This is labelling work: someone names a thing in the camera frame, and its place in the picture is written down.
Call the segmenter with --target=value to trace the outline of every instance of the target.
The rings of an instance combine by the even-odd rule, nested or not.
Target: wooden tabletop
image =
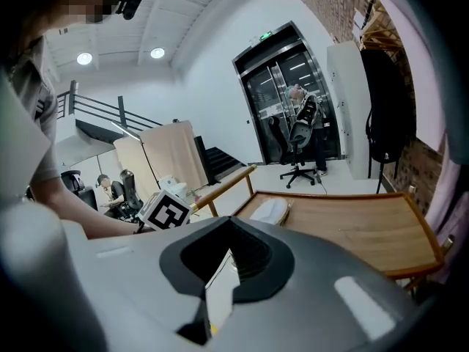
[[[324,238],[392,279],[437,271],[443,255],[433,231],[403,193],[313,196],[256,192],[234,215],[248,218],[266,199],[291,205],[284,227]]]

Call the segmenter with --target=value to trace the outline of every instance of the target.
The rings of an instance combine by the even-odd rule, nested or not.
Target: elevator door
[[[314,66],[314,63],[307,51],[301,51],[298,54],[280,56],[276,59],[276,65],[272,67],[272,73],[280,98],[289,104],[291,116],[296,116],[300,103],[294,103],[286,96],[287,87],[299,84],[308,92],[313,92],[317,100],[322,104],[326,115],[326,121],[329,126],[324,130],[325,141],[324,150],[326,158],[337,158],[339,156],[339,132],[336,124],[336,116],[334,113],[333,105],[330,98],[325,94],[324,86],[322,85],[322,77],[319,70]],[[314,157],[313,140],[309,143],[308,147],[304,149],[307,151],[306,156],[310,159]]]
[[[276,56],[265,63],[265,66],[253,71],[244,80],[245,90],[256,124],[259,142],[265,163],[280,161],[281,151],[268,124],[271,116],[280,119],[280,128],[288,141],[289,132],[295,124],[295,117],[301,105],[301,100],[291,100],[287,97],[287,88],[299,84],[308,92],[313,92],[322,102],[326,117],[330,122],[327,127],[326,140],[320,142],[325,149],[326,158],[339,156],[339,133],[336,117],[330,98],[325,94],[320,71],[305,49],[289,51]],[[302,149],[306,161],[314,160],[314,140]]]
[[[267,163],[279,162],[280,147],[270,132],[268,121],[271,116],[279,118],[280,129],[286,139],[292,128],[292,121],[284,100],[280,98],[271,69],[264,67],[255,72],[248,78],[246,86],[265,160]]]

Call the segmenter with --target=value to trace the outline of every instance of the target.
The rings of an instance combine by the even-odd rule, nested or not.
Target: floor
[[[312,168],[313,163],[306,163],[303,168]],[[245,170],[245,167],[238,169],[229,176],[225,177],[221,183],[232,179],[238,173]],[[251,174],[251,182],[253,190],[259,191],[281,191],[285,193],[301,193],[301,194],[325,194],[324,188],[320,184],[310,185],[309,180],[298,178],[292,183],[292,187],[287,189],[285,185],[288,183],[288,177],[280,180],[280,175],[290,171],[290,166],[282,166],[274,164],[269,166],[258,166]],[[346,161],[329,161],[328,175],[322,178],[322,184],[328,194],[374,194],[378,180],[354,180],[350,173]],[[213,192],[221,184],[207,186],[197,191],[200,196],[205,196]],[[385,193],[385,189],[381,186],[380,193]],[[218,211],[218,215],[231,215],[249,198],[248,186],[246,181],[242,180],[233,188],[229,189],[225,194],[217,198],[214,203]],[[191,221],[211,218],[212,214],[207,207],[199,210],[196,215],[192,215]]]

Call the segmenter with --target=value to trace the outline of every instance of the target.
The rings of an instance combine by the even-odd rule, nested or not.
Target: stair railing
[[[57,119],[61,119],[69,114],[75,114],[75,111],[79,111],[99,117],[100,119],[118,122],[126,128],[130,128],[135,131],[143,131],[146,128],[151,129],[156,126],[162,126],[159,122],[125,111],[124,98],[122,96],[117,98],[118,106],[116,107],[111,104],[79,95],[77,93],[76,81],[72,81],[70,83],[70,91],[57,95],[57,99],[59,101]]]

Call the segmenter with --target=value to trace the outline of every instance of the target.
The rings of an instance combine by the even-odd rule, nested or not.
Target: black chair
[[[85,186],[83,180],[80,178],[81,171],[71,170],[65,171],[61,174],[62,181],[65,187],[76,195],[79,199],[97,210],[96,194],[91,186]]]
[[[135,177],[131,171],[124,169],[120,173],[120,179],[124,186],[125,201],[119,205],[119,211],[125,219],[130,219],[132,223],[139,223],[140,220],[137,218],[137,214],[143,207],[144,203],[137,195],[135,187]]]
[[[308,144],[309,140],[311,139],[312,128],[309,128],[308,125],[303,122],[296,122],[293,125],[292,131],[290,133],[290,138],[289,138],[289,142],[293,146],[292,151],[288,151],[288,142],[285,139],[283,133],[281,132],[280,120],[277,117],[272,116],[269,118],[269,128],[270,128],[270,131],[272,132],[272,135],[275,137],[276,141],[278,142],[278,145],[280,146],[280,150],[281,150],[280,164],[283,164],[283,165],[291,164],[294,166],[291,172],[280,175],[280,180],[283,180],[284,176],[292,176],[292,178],[289,180],[287,184],[287,189],[291,188],[290,184],[297,177],[304,177],[310,180],[311,185],[314,185],[315,179],[307,174],[309,172],[313,172],[313,175],[315,175],[316,170],[315,169],[300,169],[300,166],[298,166],[298,164],[301,164],[302,166],[305,165],[304,155],[301,154],[300,149],[305,147]]]

